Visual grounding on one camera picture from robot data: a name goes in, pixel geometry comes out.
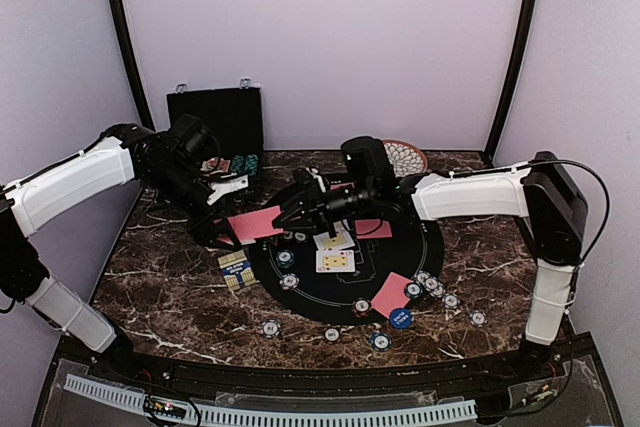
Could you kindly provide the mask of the brown white chip stack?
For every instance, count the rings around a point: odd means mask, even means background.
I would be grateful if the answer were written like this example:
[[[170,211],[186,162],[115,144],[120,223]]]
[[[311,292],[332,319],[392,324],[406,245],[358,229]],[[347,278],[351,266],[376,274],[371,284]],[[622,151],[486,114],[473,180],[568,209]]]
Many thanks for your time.
[[[337,328],[328,328],[324,332],[324,338],[327,342],[337,342],[341,337],[341,333]]]

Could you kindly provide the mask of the blue white chip stack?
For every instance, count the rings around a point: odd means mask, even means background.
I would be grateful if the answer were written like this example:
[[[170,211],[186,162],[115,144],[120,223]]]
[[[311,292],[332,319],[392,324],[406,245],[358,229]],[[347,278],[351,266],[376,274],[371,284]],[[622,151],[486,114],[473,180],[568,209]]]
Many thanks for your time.
[[[261,325],[261,333],[265,338],[276,338],[281,333],[280,324],[275,320],[267,320]]]

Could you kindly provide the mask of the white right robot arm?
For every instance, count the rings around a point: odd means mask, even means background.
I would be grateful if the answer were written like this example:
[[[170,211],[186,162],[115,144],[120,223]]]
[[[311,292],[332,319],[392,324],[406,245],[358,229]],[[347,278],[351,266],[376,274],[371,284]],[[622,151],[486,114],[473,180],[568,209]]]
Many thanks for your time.
[[[341,154],[351,186],[332,189],[309,169],[295,171],[297,192],[282,206],[274,227],[333,233],[336,222],[359,214],[394,221],[492,215],[527,220],[537,273],[524,331],[528,344],[511,357],[510,371],[521,381],[534,379],[549,363],[545,346],[556,340],[583,262],[588,205],[568,164],[541,151],[507,167],[398,178],[380,139],[350,139]]]

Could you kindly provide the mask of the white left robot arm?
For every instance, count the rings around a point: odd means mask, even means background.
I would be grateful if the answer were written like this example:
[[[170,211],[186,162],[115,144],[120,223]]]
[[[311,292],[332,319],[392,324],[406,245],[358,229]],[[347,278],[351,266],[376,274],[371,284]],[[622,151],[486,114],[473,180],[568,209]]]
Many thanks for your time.
[[[46,261],[67,255],[56,240],[70,247],[83,240],[105,255],[98,240],[115,231],[124,208],[114,213],[113,189],[133,190],[138,183],[154,188],[188,219],[188,233],[199,245],[220,247],[226,235],[234,248],[241,243],[228,220],[233,195],[249,185],[240,174],[206,173],[201,166],[210,148],[219,146],[211,130],[186,115],[170,129],[154,132],[136,124],[117,124],[89,147],[40,171],[9,182],[1,189],[1,292],[23,304],[62,333],[102,355],[101,364],[120,383],[141,374],[140,359],[116,324],[74,291],[73,274],[88,266],[82,279],[97,276],[97,260],[87,247],[72,255],[76,266],[56,276]]]

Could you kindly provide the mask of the blue small blind button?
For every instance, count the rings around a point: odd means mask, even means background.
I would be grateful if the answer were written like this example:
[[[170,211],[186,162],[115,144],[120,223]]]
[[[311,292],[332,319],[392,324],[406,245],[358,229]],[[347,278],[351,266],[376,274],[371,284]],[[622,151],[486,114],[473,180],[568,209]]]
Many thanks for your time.
[[[406,308],[396,308],[389,314],[389,322],[394,329],[406,330],[413,323],[413,315]]]

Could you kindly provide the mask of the red playing card deck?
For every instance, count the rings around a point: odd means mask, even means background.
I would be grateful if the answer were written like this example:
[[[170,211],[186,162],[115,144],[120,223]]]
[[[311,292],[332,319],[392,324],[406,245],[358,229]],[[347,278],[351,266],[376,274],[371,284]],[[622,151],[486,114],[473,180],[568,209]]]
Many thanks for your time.
[[[242,245],[254,243],[257,239],[279,235],[282,228],[275,228],[273,220],[281,213],[279,206],[229,217],[228,221]]]

